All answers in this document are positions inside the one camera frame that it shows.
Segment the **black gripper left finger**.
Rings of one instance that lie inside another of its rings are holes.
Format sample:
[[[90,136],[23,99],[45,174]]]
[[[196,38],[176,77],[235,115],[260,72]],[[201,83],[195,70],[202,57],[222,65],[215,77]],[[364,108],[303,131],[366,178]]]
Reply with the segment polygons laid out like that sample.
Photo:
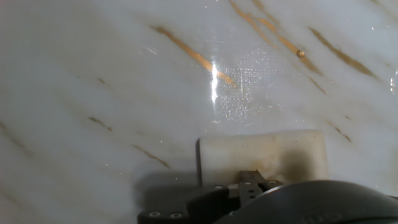
[[[138,224],[206,224],[233,215],[263,193],[267,181],[256,171],[242,171],[235,184],[187,190],[157,190],[137,215]]]

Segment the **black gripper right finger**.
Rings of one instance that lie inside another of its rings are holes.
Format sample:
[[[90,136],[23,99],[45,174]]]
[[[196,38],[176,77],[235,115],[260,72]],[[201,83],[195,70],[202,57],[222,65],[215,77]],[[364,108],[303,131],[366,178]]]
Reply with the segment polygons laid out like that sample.
[[[274,189],[280,187],[281,185],[283,185],[283,183],[277,180],[267,180],[266,183],[264,184],[266,190]]]

